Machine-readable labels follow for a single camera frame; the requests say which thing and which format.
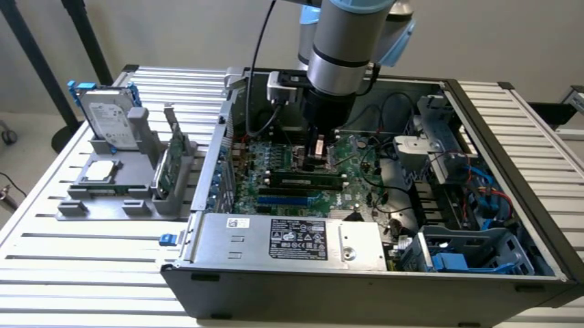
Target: cable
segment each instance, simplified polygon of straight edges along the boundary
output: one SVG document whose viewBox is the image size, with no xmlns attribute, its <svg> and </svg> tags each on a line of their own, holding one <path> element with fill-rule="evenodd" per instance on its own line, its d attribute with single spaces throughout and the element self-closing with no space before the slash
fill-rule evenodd
<svg viewBox="0 0 584 328">
<path fill-rule="evenodd" d="M 389 99 L 394 96 L 404 96 L 408 99 L 408 102 L 410 103 L 410 112 L 413 117 L 416 115 L 416 103 L 413 102 L 412 97 L 405 92 L 401 91 L 395 91 L 387 94 L 387 97 L 385 97 L 385 100 L 381 103 L 381 110 L 382 111 L 385 110 L 385 105 L 387 104 Z"/>
<path fill-rule="evenodd" d="M 281 123 L 279 120 L 278 120 L 278 127 L 281 128 L 281 131 L 282 131 L 282 133 L 283 133 L 283 136 L 285 136 L 285 138 L 286 138 L 286 140 L 287 140 L 287 142 L 289 142 L 289 144 L 290 144 L 290 147 L 294 147 L 294 145 L 293 145 L 293 141 L 290 140 L 290 137 L 289 137 L 289 134 L 286 133 L 286 130 L 283 130 L 282 123 Z"/>
<path fill-rule="evenodd" d="M 485 190 L 485 189 L 480 189 L 480 188 L 478 188 L 478 191 L 482 192 L 482 193 L 486 193 L 486 190 Z M 508 208 L 508 218 L 510 218 L 510 215 L 513 214 L 513 204 L 512 204 L 512 202 L 510 202 L 510 198 L 509 198 L 509 196 L 506 196 L 501 191 L 494 191 L 494 190 L 492 190 L 490 193 L 492 193 L 493 195 L 501 196 L 501 198 L 505 199 L 505 201 L 506 201 L 506 203 L 508 203 L 508 205 L 509 205 L 509 208 Z"/>
<path fill-rule="evenodd" d="M 377 78 L 379 77 L 379 72 L 381 72 L 381 65 L 379 64 L 374 64 L 373 65 L 373 71 L 371 71 L 371 77 L 369 79 L 369 85 L 365 89 L 365 91 L 359 94 L 357 94 L 357 97 L 365 96 L 366 94 L 370 93 L 371 89 L 373 89 L 373 85 L 377 82 Z"/>
<path fill-rule="evenodd" d="M 387 145 L 387 144 L 390 144 L 390 143 L 386 142 L 386 143 L 381 144 L 379 147 L 383 147 L 383 146 Z M 408 190 L 405 190 L 404 188 L 393 187 L 393 186 L 385 186 L 385 185 L 382 185 L 382 184 L 377 184 L 377 183 L 371 182 L 371 181 L 366 178 L 365 173 L 363 173 L 363 170 L 362 170 L 363 162 L 365 162 L 365 158 L 366 158 L 366 156 L 369 155 L 369 153 L 371 152 L 371 150 L 374 150 L 375 148 L 377 148 L 377 147 L 371 147 L 371 148 L 365 152 L 365 155 L 363 155 L 363 157 L 361 158 L 361 163 L 359 163 L 359 165 L 358 165 L 358 167 L 359 167 L 359 171 L 361 171 L 361 176 L 362 176 L 365 182 L 366 182 L 369 185 L 371 185 L 371 186 L 374 186 L 374 187 L 378 187 L 378 188 L 400 190 L 400 191 L 401 191 L 402 193 L 405 193 L 405 194 L 408 195 L 408 197 L 409 197 L 410 194 L 408 193 Z"/>
<path fill-rule="evenodd" d="M 404 96 L 410 104 L 410 118 L 408 119 L 405 124 L 405 130 L 404 130 L 405 133 L 405 131 L 408 130 L 410 120 L 413 120 L 413 116 L 416 115 L 416 103 L 413 102 L 412 97 L 405 92 L 401 91 L 391 92 L 390 94 L 387 94 L 387 97 L 385 97 L 385 100 L 381 103 L 381 112 L 385 111 L 385 105 L 387 104 L 389 99 L 394 96 Z"/>
<path fill-rule="evenodd" d="M 398 213 L 398 212 L 405 211 L 405 210 L 413 210 L 413 207 L 409 206 L 409 207 L 400 208 L 398 210 L 385 211 L 385 210 L 379 210 L 379 208 L 375 206 L 375 210 L 381 213 L 385 213 L 385 214 L 393 214 L 393 213 Z"/>
<path fill-rule="evenodd" d="M 367 106 L 365 106 L 365 108 L 361 110 L 361 113 L 357 114 L 355 118 L 353 118 L 347 123 L 343 124 L 342 127 L 349 126 L 350 124 L 355 123 L 358 121 L 358 119 L 361 118 L 361 116 L 363 116 L 366 110 L 369 108 L 377 109 L 377 111 L 379 112 L 379 123 L 381 125 L 383 125 L 383 118 L 382 118 L 382 114 L 381 114 L 381 107 L 375 104 L 369 104 Z"/>
<path fill-rule="evenodd" d="M 8 174 L 0 172 L 0 175 L 4 176 L 4 177 L 8 179 L 8 181 L 9 181 L 11 184 L 12 184 L 12 186 L 15 187 L 15 189 L 16 189 L 17 191 L 20 191 L 20 193 L 23 194 L 24 197 L 27 197 L 27 193 L 25 193 L 25 192 L 19 188 L 19 186 L 17 186 L 16 183 L 12 181 L 11 177 L 8 176 Z"/>
<path fill-rule="evenodd" d="M 251 124 L 250 124 L 250 119 L 248 119 L 248 108 L 251 106 L 251 86 L 254 83 L 255 62 L 258 60 L 258 52 L 259 52 L 259 46 L 262 44 L 263 32 L 266 31 L 267 21 L 270 19 L 271 11 L 274 10 L 274 6 L 275 6 L 275 0 L 271 0 L 270 8 L 267 9 L 266 18 L 263 19 L 263 25 L 262 25 L 262 30 L 259 33 L 258 44 L 255 45 L 254 59 L 251 61 L 251 67 L 248 69 L 247 90 L 246 90 L 246 132 L 251 138 L 257 137 L 258 135 L 262 134 L 263 130 L 266 130 L 269 125 L 274 122 L 274 119 L 277 118 L 277 116 L 281 112 L 281 106 L 279 106 L 279 108 L 277 106 L 274 113 L 273 113 L 270 119 L 267 120 L 266 125 L 258 131 L 255 131 L 255 132 L 251 131 Z"/>
<path fill-rule="evenodd" d="M 377 144 L 378 144 L 379 146 L 382 145 L 382 142 L 379 141 L 379 139 L 378 139 L 374 135 L 371 135 L 371 136 L 369 137 L 367 141 L 369 141 L 370 139 L 375 140 L 375 141 L 377 141 Z"/>
</svg>

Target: blue latch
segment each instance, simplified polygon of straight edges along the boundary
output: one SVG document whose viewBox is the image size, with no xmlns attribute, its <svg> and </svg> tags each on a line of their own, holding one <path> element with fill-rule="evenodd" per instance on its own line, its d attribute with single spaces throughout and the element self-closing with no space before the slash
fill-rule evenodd
<svg viewBox="0 0 584 328">
<path fill-rule="evenodd" d="M 76 95 L 76 90 L 75 90 L 75 81 L 71 80 L 67 82 L 67 90 L 69 91 L 71 96 L 73 97 L 73 101 L 75 101 L 75 105 L 77 105 L 77 107 L 81 106 L 81 101 Z"/>
<path fill-rule="evenodd" d="M 438 272 L 494 273 L 505 275 L 513 272 L 514 263 L 504 263 L 496 268 L 469 268 L 465 255 L 456 253 L 438 253 L 432 257 L 434 269 Z"/>
<path fill-rule="evenodd" d="M 132 100 L 134 100 L 134 106 L 136 106 L 136 107 L 142 107 L 142 106 L 143 106 L 143 102 L 142 102 L 142 100 L 139 99 L 138 87 L 136 87 L 136 85 L 134 84 L 134 82 L 130 82 L 130 83 L 128 83 L 128 89 L 130 89 L 130 91 L 131 91 L 131 97 L 132 97 Z"/>
<path fill-rule="evenodd" d="M 93 82 L 84 82 L 76 86 L 76 88 L 80 90 L 93 90 L 96 87 L 97 84 L 95 84 Z"/>
<path fill-rule="evenodd" d="M 158 245 L 160 246 L 176 246 L 176 235 L 175 234 L 163 234 L 160 239 L 158 240 Z"/>
</svg>

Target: black wire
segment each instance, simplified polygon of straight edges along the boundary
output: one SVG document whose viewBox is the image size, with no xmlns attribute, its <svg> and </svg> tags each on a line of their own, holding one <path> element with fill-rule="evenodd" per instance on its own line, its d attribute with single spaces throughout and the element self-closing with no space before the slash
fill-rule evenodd
<svg viewBox="0 0 584 328">
<path fill-rule="evenodd" d="M 385 105 L 387 104 L 389 99 L 391 99 L 394 96 L 404 96 L 408 99 L 408 102 L 410 104 L 410 118 L 408 118 L 408 121 L 406 121 L 406 130 L 408 130 L 408 125 L 410 123 L 410 120 L 413 120 L 413 116 L 416 115 L 416 103 L 413 102 L 412 97 L 405 92 L 395 91 L 395 92 L 391 92 L 390 94 L 387 94 L 387 97 L 385 97 L 385 100 L 381 103 L 381 112 L 383 113 Z"/>
<path fill-rule="evenodd" d="M 24 197 L 27 197 L 27 193 L 25 193 L 25 192 L 19 188 L 19 186 L 17 186 L 16 183 L 12 181 L 11 177 L 8 176 L 8 174 L 0 172 L 0 175 L 3 175 L 3 176 L 8 179 L 8 181 L 9 181 L 11 184 L 12 184 L 12 186 L 15 187 L 15 189 L 16 189 L 17 191 L 20 191 L 20 193 L 24 195 Z"/>
<path fill-rule="evenodd" d="M 373 89 L 373 85 L 377 82 L 377 78 L 379 77 L 379 72 L 381 72 L 381 65 L 375 64 L 373 66 L 371 77 L 369 79 L 369 85 L 367 85 L 365 91 L 362 93 L 357 94 L 357 97 L 365 96 L 366 94 L 370 93 L 370 91 Z"/>
<path fill-rule="evenodd" d="M 283 133 L 283 136 L 285 136 L 285 138 L 286 138 L 286 140 L 287 140 L 287 142 L 289 142 L 289 144 L 290 144 L 290 147 L 294 147 L 294 145 L 293 145 L 293 141 L 290 140 L 290 137 L 289 137 L 289 134 L 286 133 L 286 130 L 283 130 L 283 126 L 282 126 L 282 123 L 281 123 L 279 120 L 278 120 L 278 127 L 281 128 L 281 131 L 282 131 L 282 133 Z"/>
<path fill-rule="evenodd" d="M 386 142 L 386 143 L 381 144 L 378 147 L 382 148 L 383 146 L 387 146 L 389 144 L 390 144 L 390 142 Z M 408 193 L 408 190 L 405 190 L 404 188 L 394 187 L 394 186 L 386 186 L 386 185 L 383 185 L 383 184 L 374 183 L 374 182 L 371 182 L 371 181 L 366 178 L 366 175 L 365 175 L 365 172 L 363 172 L 363 169 L 362 169 L 362 167 L 363 167 L 363 162 L 365 162 L 365 158 L 366 158 L 366 156 L 369 155 L 369 153 L 370 153 L 371 150 L 374 150 L 374 149 L 377 149 L 377 147 L 371 147 L 371 148 L 365 152 L 365 155 L 363 155 L 363 157 L 361 158 L 361 163 L 359 163 L 359 165 L 358 165 L 358 167 L 359 167 L 359 171 L 361 171 L 361 176 L 362 176 L 365 182 L 366 182 L 369 185 L 371 185 L 371 186 L 374 186 L 374 187 L 378 187 L 378 188 L 400 190 L 402 193 L 405 193 L 408 196 L 410 196 L 410 194 Z"/>
<path fill-rule="evenodd" d="M 377 211 L 381 212 L 381 213 L 385 213 L 385 214 L 393 214 L 393 213 L 401 212 L 401 211 L 404 211 L 404 210 L 413 210 L 413 207 L 409 206 L 409 207 L 400 208 L 398 210 L 385 211 L 385 210 L 379 210 L 379 208 L 375 206 L 375 209 L 377 209 Z"/>
<path fill-rule="evenodd" d="M 266 31 L 267 21 L 269 21 L 270 15 L 271 15 L 271 10 L 274 9 L 274 5 L 275 5 L 275 0 L 273 0 L 270 3 L 270 8 L 267 9 L 266 18 L 263 19 L 262 31 L 259 33 L 258 44 L 255 45 L 254 59 L 251 61 L 251 67 L 248 69 L 247 90 L 246 90 L 246 133 L 251 138 L 257 137 L 258 135 L 262 134 L 263 130 L 266 130 L 269 125 L 274 122 L 274 119 L 277 118 L 277 116 L 281 112 L 281 106 L 279 106 L 279 108 L 275 107 L 274 114 L 271 115 L 266 125 L 258 131 L 255 131 L 255 132 L 251 131 L 251 124 L 250 124 L 251 122 L 248 119 L 248 108 L 251 105 L 251 85 L 254 83 L 255 62 L 258 60 L 258 52 L 259 52 L 259 46 L 262 44 L 263 32 Z"/>
<path fill-rule="evenodd" d="M 385 105 L 387 104 L 389 99 L 393 98 L 394 96 L 404 96 L 408 99 L 408 102 L 410 103 L 410 112 L 413 117 L 416 115 L 416 103 L 413 102 L 412 97 L 405 92 L 401 91 L 395 91 L 387 94 L 387 97 L 385 97 L 385 100 L 381 104 L 381 110 L 382 111 L 385 110 Z"/>
<path fill-rule="evenodd" d="M 381 107 L 378 106 L 378 105 L 375 105 L 375 104 L 369 104 L 367 106 L 365 106 L 365 108 L 361 110 L 361 113 L 359 114 L 357 114 L 357 116 L 355 116 L 355 118 L 353 118 L 347 123 L 345 123 L 343 124 L 343 127 L 345 126 L 349 126 L 350 124 L 353 124 L 353 123 L 355 123 L 357 121 L 358 121 L 358 119 L 361 118 L 361 116 L 363 116 L 363 114 L 365 114 L 365 112 L 366 112 L 366 110 L 369 109 L 369 108 L 374 108 L 374 109 L 377 109 L 377 111 L 379 112 L 379 122 L 381 122 L 381 125 L 382 125 L 382 114 L 381 114 Z"/>
<path fill-rule="evenodd" d="M 377 200 L 375 200 L 375 203 L 373 203 L 373 208 L 378 211 L 378 212 L 381 212 L 381 213 L 383 213 L 383 214 L 393 214 L 393 213 L 398 213 L 398 212 L 401 212 L 401 211 L 404 211 L 404 210 L 413 210 L 413 207 L 412 206 L 409 206 L 409 207 L 404 207 L 404 208 L 400 208 L 398 210 L 381 210 L 379 209 L 379 207 L 378 207 L 378 204 L 379 204 L 379 199 L 381 199 L 381 197 L 378 197 L 377 198 Z"/>
</svg>

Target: robotic arm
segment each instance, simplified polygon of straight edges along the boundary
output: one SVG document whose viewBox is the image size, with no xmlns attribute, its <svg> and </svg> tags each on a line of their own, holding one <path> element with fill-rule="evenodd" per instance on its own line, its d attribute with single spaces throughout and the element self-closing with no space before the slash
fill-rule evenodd
<svg viewBox="0 0 584 328">
<path fill-rule="evenodd" d="M 400 58 L 413 10 L 409 0 L 289 1 L 305 5 L 298 59 L 307 65 L 309 87 L 301 107 L 309 122 L 306 153 L 319 160 L 331 130 L 349 118 L 370 62 L 393 66 Z"/>
</svg>

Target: power supply label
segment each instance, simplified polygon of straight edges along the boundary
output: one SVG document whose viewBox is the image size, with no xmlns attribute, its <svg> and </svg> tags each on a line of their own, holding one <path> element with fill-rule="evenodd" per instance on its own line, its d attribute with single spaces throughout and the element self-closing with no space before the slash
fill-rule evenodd
<svg viewBox="0 0 584 328">
<path fill-rule="evenodd" d="M 273 258 L 326 261 L 326 222 L 273 219 L 269 253 Z"/>
</svg>

